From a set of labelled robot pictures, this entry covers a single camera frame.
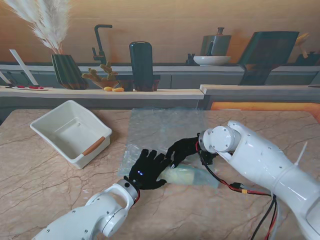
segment dried pampas grass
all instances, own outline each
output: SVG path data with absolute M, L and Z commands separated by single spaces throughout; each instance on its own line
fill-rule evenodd
M 69 21 L 69 0 L 3 0 L 55 54 L 63 54 Z

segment black glove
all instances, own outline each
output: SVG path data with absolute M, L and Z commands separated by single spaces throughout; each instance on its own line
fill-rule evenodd
M 176 141 L 171 147 L 169 147 L 165 157 L 171 158 L 173 155 L 173 162 L 171 168 L 176 168 L 186 157 L 196 154 L 196 143 L 198 142 L 198 136 L 193 138 L 183 138 Z
M 157 181 L 157 178 L 171 163 L 170 158 L 165 159 L 165 155 L 162 153 L 156 157 L 156 150 L 152 150 L 149 156 L 148 153 L 148 149 L 142 150 L 129 173 L 129 179 L 142 190 L 157 189 L 165 185 L 166 180 Z

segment faucet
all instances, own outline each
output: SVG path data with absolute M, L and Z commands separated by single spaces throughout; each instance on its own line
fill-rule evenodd
M 96 49 L 93 47 L 92 48 L 93 59 L 96 60 L 96 61 L 101 61 L 102 64 L 107 64 L 106 55 L 105 55 L 104 50 L 102 49 L 98 28 L 110 28 L 110 29 L 112 29 L 112 25 L 109 25 L 109 24 L 98 24 L 98 25 L 96 25 L 94 27 L 96 41 L 98 42 L 98 47 L 99 47 L 99 55 L 97 55 Z

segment white basket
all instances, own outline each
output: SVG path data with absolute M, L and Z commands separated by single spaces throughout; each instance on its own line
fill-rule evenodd
M 72 100 L 33 121 L 30 127 L 78 169 L 110 144 L 112 133 L 91 111 Z

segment orange handle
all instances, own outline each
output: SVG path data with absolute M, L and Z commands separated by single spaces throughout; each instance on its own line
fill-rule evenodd
M 97 149 L 97 147 L 99 147 L 102 142 L 105 140 L 106 138 L 104 136 L 100 137 L 94 144 L 92 144 L 90 147 L 88 147 L 82 154 L 84 156 L 92 153 L 94 150 Z

